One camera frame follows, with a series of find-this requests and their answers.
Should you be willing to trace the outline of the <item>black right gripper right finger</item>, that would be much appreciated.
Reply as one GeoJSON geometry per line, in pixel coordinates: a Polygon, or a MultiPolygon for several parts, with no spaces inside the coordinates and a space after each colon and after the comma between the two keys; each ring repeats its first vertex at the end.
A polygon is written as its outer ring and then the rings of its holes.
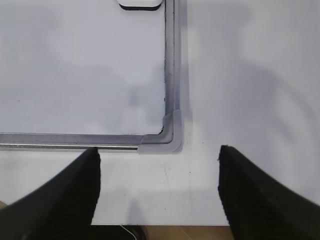
{"type": "Polygon", "coordinates": [[[236,240],[318,240],[320,207],[272,178],[236,148],[219,152],[218,194],[236,240]]]}

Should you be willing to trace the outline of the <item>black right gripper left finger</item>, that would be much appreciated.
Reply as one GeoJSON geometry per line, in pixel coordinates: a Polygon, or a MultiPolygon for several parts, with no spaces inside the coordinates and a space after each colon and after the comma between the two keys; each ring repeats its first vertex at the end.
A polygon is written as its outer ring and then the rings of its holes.
{"type": "Polygon", "coordinates": [[[101,158],[85,150],[44,185],[0,211],[2,240],[86,240],[101,191],[101,158]]]}

